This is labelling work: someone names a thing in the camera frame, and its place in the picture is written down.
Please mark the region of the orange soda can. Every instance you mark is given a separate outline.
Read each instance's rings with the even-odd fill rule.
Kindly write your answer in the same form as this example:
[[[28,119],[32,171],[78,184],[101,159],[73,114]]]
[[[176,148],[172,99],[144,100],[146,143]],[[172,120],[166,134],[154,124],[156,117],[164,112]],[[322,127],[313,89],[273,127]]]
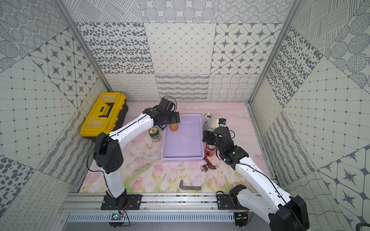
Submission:
[[[178,123],[170,124],[169,126],[170,126],[170,130],[173,131],[173,132],[176,132],[179,129]]]

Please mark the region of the red cola can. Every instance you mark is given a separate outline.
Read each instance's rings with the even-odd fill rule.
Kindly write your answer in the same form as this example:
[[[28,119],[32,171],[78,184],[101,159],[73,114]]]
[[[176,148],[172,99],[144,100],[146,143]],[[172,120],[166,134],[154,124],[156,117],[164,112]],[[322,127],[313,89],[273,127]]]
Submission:
[[[207,157],[213,157],[216,153],[216,146],[214,145],[210,145],[210,144],[206,144],[205,146],[205,155]]]

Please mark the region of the green and gold beer can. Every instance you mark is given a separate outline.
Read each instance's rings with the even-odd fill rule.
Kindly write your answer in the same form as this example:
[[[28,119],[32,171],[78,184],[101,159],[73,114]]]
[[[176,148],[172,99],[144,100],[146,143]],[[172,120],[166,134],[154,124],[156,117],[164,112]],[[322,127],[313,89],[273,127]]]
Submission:
[[[148,133],[153,141],[158,142],[160,140],[160,132],[156,127],[150,128]]]

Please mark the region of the silver white can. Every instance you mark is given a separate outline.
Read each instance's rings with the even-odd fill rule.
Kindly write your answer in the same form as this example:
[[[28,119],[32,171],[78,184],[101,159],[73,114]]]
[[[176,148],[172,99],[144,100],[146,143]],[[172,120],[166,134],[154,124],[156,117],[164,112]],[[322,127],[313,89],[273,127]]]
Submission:
[[[210,113],[204,115],[203,130],[206,131],[211,128],[213,116]]]

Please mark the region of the purple perforated plastic basket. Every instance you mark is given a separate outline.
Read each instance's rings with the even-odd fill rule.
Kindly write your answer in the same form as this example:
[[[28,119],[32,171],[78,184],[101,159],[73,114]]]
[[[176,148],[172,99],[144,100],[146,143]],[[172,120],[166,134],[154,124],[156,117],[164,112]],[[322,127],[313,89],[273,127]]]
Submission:
[[[200,114],[181,114],[177,131],[163,133],[161,158],[165,162],[202,161],[204,146]]]

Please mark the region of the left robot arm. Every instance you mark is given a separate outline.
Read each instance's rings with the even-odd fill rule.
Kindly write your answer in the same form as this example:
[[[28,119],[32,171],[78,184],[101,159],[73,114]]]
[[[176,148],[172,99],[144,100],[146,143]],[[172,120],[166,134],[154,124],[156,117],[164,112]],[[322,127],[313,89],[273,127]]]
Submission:
[[[107,186],[106,197],[117,208],[127,203],[127,190],[121,180],[120,168],[123,164],[122,149],[131,140],[150,128],[157,126],[164,130],[167,125],[180,123],[177,101],[171,96],[164,96],[154,107],[146,108],[142,114],[127,125],[109,134],[100,133],[92,153]]]

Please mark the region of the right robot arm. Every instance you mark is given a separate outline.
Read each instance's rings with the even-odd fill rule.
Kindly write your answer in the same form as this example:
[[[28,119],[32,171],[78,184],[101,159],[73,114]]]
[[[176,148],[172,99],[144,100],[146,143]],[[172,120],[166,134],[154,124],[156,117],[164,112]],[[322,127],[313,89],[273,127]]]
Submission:
[[[244,185],[232,188],[229,195],[238,206],[252,210],[273,231],[307,231],[310,227],[306,202],[291,196],[274,183],[241,147],[234,144],[228,127],[204,131],[203,141],[216,147],[225,164],[242,175],[259,193]]]

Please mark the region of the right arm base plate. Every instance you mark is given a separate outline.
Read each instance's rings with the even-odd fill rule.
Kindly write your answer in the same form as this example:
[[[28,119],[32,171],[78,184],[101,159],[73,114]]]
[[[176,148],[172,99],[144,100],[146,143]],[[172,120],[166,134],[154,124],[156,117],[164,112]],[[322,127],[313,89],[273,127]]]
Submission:
[[[217,193],[217,207],[219,210],[247,210],[254,200],[244,195]]]

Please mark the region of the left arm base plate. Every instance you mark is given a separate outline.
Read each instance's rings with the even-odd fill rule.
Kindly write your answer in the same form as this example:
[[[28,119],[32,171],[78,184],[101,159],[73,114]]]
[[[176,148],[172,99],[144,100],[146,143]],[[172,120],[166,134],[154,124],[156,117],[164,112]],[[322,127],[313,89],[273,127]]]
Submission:
[[[101,210],[139,210],[142,197],[141,194],[127,194],[119,198],[114,198],[106,193],[101,205]]]

